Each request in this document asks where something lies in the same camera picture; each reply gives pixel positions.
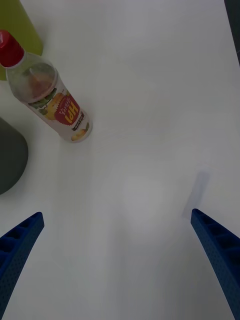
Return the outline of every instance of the white table surface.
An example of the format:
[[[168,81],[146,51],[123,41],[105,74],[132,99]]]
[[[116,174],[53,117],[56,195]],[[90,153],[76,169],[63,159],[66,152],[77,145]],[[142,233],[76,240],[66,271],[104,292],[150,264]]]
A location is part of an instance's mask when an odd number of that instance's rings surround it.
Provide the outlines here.
[[[43,213],[4,320],[232,320],[190,225],[240,236],[240,68],[221,0],[22,0],[93,119],[68,144],[0,84],[29,160],[0,234]]]

